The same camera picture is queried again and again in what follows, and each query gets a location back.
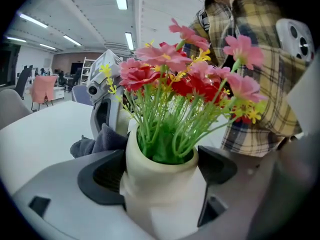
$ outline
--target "pink jacket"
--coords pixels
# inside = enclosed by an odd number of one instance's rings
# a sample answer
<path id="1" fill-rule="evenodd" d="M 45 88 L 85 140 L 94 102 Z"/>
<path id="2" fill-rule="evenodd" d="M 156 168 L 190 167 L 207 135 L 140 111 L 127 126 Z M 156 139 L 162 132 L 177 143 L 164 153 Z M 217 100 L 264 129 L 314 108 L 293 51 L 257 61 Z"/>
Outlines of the pink jacket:
<path id="1" fill-rule="evenodd" d="M 32 101 L 36 103 L 44 103 L 45 97 L 48 101 L 54 99 L 54 86 L 57 76 L 40 76 L 37 75 L 34 79 L 30 93 Z"/>

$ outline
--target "white smartphone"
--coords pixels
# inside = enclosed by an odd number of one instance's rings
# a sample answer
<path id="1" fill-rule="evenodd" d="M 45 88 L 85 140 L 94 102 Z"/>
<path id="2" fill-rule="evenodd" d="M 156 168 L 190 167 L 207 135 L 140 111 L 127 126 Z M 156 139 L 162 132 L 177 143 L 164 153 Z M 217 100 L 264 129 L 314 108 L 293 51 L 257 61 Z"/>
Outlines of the white smartphone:
<path id="1" fill-rule="evenodd" d="M 311 32 L 303 22 L 282 18 L 276 22 L 281 48 L 292 56 L 311 62 L 315 56 Z"/>

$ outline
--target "ceiling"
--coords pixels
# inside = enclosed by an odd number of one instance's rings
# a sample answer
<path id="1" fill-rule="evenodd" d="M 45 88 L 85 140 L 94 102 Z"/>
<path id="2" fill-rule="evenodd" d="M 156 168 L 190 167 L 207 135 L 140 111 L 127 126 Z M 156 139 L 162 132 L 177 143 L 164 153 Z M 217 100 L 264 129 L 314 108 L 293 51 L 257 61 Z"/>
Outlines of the ceiling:
<path id="1" fill-rule="evenodd" d="M 119 10 L 116 0 L 27 0 L 5 33 L 5 36 L 24 39 L 26 43 L 4 40 L 56 54 L 111 49 L 116 54 L 129 55 L 126 32 L 132 33 L 135 49 L 152 40 L 155 45 L 176 43 L 179 35 L 168 30 L 171 18 L 183 25 L 190 24 L 202 7 L 202 0 L 127 0 L 127 4 L 127 10 Z M 48 28 L 20 18 L 19 13 Z M 64 35 L 81 46 L 66 40 Z"/>

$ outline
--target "plaid shirt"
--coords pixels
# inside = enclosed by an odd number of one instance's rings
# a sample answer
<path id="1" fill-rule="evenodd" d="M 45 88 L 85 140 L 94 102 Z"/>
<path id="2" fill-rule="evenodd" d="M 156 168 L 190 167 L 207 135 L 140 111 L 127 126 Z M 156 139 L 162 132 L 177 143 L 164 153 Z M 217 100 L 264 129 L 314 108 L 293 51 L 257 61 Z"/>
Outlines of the plaid shirt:
<path id="1" fill-rule="evenodd" d="M 221 148 L 232 152 L 262 157 L 275 150 L 285 138 L 301 132 L 286 96 L 306 70 L 306 63 L 280 49 L 276 22 L 282 15 L 275 0 L 230 0 L 231 6 L 220 0 L 204 0 L 209 20 L 208 33 L 198 17 L 191 24 L 196 33 L 210 43 L 211 63 L 221 67 L 227 59 L 223 47 L 227 35 L 245 35 L 252 45 L 262 49 L 264 64 L 253 70 L 242 66 L 241 76 L 253 77 L 260 84 L 260 92 L 268 97 L 266 110 L 256 124 L 234 122 L 228 126 Z M 199 54 L 194 45 L 186 44 L 188 56 Z"/>

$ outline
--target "white wall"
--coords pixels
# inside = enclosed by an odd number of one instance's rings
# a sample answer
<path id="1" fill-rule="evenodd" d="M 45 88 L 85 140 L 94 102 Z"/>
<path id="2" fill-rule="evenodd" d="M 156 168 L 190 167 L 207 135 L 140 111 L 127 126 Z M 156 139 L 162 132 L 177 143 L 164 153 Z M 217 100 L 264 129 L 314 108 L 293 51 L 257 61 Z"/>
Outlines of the white wall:
<path id="1" fill-rule="evenodd" d="M 16 62 L 15 75 L 17 75 L 17 73 L 21 73 L 25 65 L 28 67 L 33 65 L 34 68 L 39 68 L 39 73 L 41 68 L 48 71 L 48 68 L 52 65 L 53 58 L 53 53 L 22 45 Z M 44 67 L 45 59 L 50 60 L 49 67 Z"/>

